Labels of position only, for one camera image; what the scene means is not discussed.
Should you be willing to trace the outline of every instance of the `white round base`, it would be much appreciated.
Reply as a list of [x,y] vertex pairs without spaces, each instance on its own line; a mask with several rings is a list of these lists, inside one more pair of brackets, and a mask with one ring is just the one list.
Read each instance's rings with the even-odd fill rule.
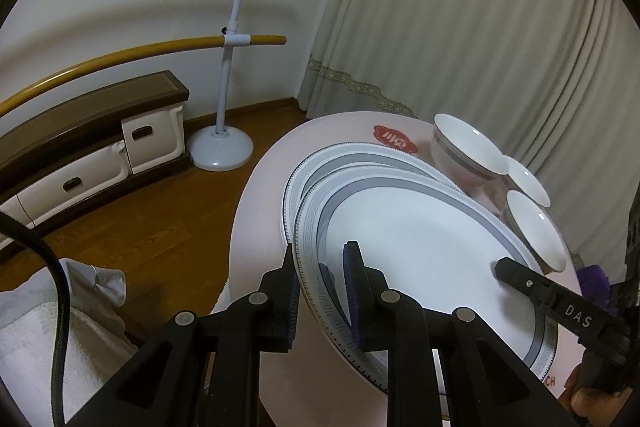
[[198,169],[220,172],[231,171],[247,163],[254,153],[254,143],[235,127],[227,127],[223,134],[216,134],[215,126],[210,126],[191,136],[187,149]]

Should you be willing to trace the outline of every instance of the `drawer handle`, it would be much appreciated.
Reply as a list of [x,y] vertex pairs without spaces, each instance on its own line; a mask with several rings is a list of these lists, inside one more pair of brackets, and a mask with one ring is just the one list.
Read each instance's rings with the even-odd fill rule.
[[76,178],[71,178],[69,181],[65,182],[62,185],[65,192],[71,192],[74,188],[78,188],[82,185],[82,180],[76,176]]
[[153,127],[150,125],[145,125],[144,127],[139,127],[135,131],[131,133],[131,137],[133,141],[140,140],[147,136],[151,136],[154,133]]

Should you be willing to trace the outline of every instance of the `wall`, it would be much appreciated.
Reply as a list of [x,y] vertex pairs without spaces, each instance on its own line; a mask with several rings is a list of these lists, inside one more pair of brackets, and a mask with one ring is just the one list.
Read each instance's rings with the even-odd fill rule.
[[[283,47],[234,52],[229,107],[294,96],[326,0],[244,0],[239,32],[283,34]],[[0,28],[0,100],[98,55],[170,39],[220,34],[232,0],[19,0]],[[139,60],[91,74],[0,118],[0,135],[69,97],[170,69],[191,90],[186,117],[215,111],[221,50]]]

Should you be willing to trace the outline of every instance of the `red logo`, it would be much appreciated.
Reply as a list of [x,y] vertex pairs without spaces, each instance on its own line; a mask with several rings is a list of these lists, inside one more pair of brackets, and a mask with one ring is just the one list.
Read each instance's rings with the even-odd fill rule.
[[418,148],[415,143],[409,140],[406,134],[403,134],[396,129],[389,129],[389,127],[385,127],[384,125],[375,125],[373,127],[373,136],[380,143],[393,147],[394,149],[398,149],[409,154],[418,152]]

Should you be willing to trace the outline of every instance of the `curtain fold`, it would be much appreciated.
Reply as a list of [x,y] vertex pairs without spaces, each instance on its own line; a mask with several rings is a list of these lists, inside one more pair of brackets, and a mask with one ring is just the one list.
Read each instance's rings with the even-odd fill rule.
[[472,123],[543,182],[570,249],[619,280],[640,178],[638,50],[621,0],[329,0],[298,99],[311,118]]

